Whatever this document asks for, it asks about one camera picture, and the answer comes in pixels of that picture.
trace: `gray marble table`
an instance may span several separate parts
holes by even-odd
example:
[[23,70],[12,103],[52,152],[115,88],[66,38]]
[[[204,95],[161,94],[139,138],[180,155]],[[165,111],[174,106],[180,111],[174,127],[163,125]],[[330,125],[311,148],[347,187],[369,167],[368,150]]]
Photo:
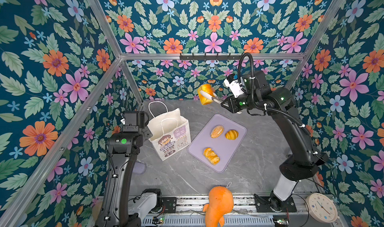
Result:
[[[270,116],[250,116],[246,112],[232,114],[219,104],[202,106],[199,100],[164,100],[169,110],[180,108],[189,120],[191,139],[215,114],[221,114],[247,128],[247,134],[229,162],[226,170],[217,173],[190,155],[187,148],[161,161],[149,141],[141,147],[137,160],[146,164],[142,175],[133,175],[130,195],[140,195],[144,189],[160,188],[163,195],[208,194],[214,186],[232,182],[233,193],[270,192],[280,176],[279,165],[290,151],[277,124]],[[149,101],[144,102],[148,111]],[[155,116],[165,112],[160,103],[151,105]],[[303,180],[296,192],[317,191],[314,183]]]

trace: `floral wallpaper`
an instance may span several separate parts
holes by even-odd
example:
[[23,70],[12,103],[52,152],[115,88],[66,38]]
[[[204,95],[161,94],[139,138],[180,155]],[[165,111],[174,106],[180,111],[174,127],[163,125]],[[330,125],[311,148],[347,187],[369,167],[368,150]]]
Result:
[[293,89],[314,142],[330,156],[318,177],[353,227],[384,224],[383,4],[347,0]]
[[[114,56],[86,0],[0,0],[0,215]],[[136,108],[121,69],[18,226],[84,227],[106,179],[106,140]]]

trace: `wire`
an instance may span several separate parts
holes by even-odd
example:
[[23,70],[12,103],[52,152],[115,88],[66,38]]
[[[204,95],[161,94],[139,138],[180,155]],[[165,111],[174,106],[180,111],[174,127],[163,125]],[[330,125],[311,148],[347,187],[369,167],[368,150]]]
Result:
[[307,202],[305,201],[305,199],[303,198],[303,197],[301,197],[300,195],[298,195],[298,194],[292,194],[292,195],[294,195],[294,196],[299,196],[300,198],[302,198],[303,199],[303,201],[304,201],[304,203],[305,203],[305,205],[306,205],[306,207],[307,207],[307,209],[308,209],[308,216],[307,216],[307,220],[305,221],[305,223],[304,224],[302,224],[302,225],[300,225],[299,227],[303,227],[304,225],[306,225],[307,224],[307,222],[308,222],[308,220],[309,220],[309,218],[310,218],[310,208],[308,207],[308,204],[307,204]]

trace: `blue flower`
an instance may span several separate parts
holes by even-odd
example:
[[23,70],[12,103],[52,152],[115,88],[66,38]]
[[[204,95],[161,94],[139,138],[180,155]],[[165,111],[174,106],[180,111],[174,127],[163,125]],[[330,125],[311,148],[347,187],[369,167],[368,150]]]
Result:
[[209,3],[204,3],[203,8],[205,8],[205,10],[209,9]]
[[169,9],[167,14],[170,15],[171,17],[172,17],[172,16],[175,16],[175,11]]
[[109,4],[109,2],[104,2],[104,4],[105,4],[104,7],[108,8],[108,9],[111,9],[111,8],[112,8],[112,6]]
[[174,1],[175,3],[180,3],[180,0],[172,0],[172,1]]
[[223,8],[224,10],[226,10],[226,9],[228,8],[228,2],[223,3],[223,6],[221,6],[221,8]]
[[60,182],[60,176],[56,175],[56,178],[53,179],[53,181],[57,184]]
[[52,101],[52,95],[47,93],[45,96],[43,96],[43,99],[46,99],[46,102],[49,103],[49,101]]
[[344,57],[344,58],[341,60],[341,62],[342,62],[343,64],[346,64],[346,63],[348,62],[348,60],[349,60],[349,59],[347,59],[347,57]]
[[124,7],[124,2],[122,2],[121,0],[119,0],[119,3],[120,7]]
[[46,38],[46,36],[44,36],[44,32],[36,31],[36,33],[38,39],[44,40]]
[[313,1],[312,1],[312,0],[310,0],[310,1],[307,2],[307,6],[308,6],[308,7],[310,7],[312,4],[313,4]]
[[18,106],[20,106],[20,104],[16,104],[15,101],[12,101],[12,104],[7,104],[8,107],[12,108],[11,111],[15,111],[16,110],[19,110]]
[[64,223],[66,223],[67,220],[69,220],[69,218],[70,218],[70,213],[65,213],[65,214],[64,214],[64,218],[63,218],[61,221],[63,221]]
[[27,37],[25,37],[25,44],[28,44],[28,46],[29,47],[32,47],[32,46],[35,46],[35,44],[33,43],[34,42],[34,40],[33,39],[31,39],[31,40],[29,40]]
[[17,157],[19,156],[19,155],[23,155],[23,153],[21,153],[21,151],[23,150],[23,148],[20,148],[20,149],[18,149],[16,146],[13,148],[15,151],[13,151],[13,152],[11,152],[11,153],[9,153],[9,155],[13,155],[13,158],[14,159],[17,159]]
[[44,119],[44,122],[46,122],[47,119],[50,119],[50,118],[51,118],[51,117],[49,116],[49,112],[47,112],[47,113],[41,112],[41,115],[42,115],[42,117],[40,118],[40,120],[43,120],[43,119]]

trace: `aluminum frame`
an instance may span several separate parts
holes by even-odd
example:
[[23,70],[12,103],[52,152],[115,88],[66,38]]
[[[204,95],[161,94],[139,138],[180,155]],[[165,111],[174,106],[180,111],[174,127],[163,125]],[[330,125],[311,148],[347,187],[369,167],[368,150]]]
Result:
[[314,52],[317,45],[319,44],[320,39],[323,37],[324,33],[328,29],[329,25],[331,24],[331,21],[336,16],[337,12],[339,11],[344,1],[345,0],[332,0],[332,2],[330,3],[327,11],[324,14],[323,20],[319,24],[319,27],[317,28],[316,32],[314,33],[313,37],[308,43],[307,48],[304,51],[305,53],[304,59],[297,64],[295,70],[293,71],[293,73],[291,74],[291,77],[289,78],[287,84],[285,85],[287,89],[291,89],[295,85],[295,82],[299,77],[301,71],[303,70],[303,67],[310,59],[312,53]]

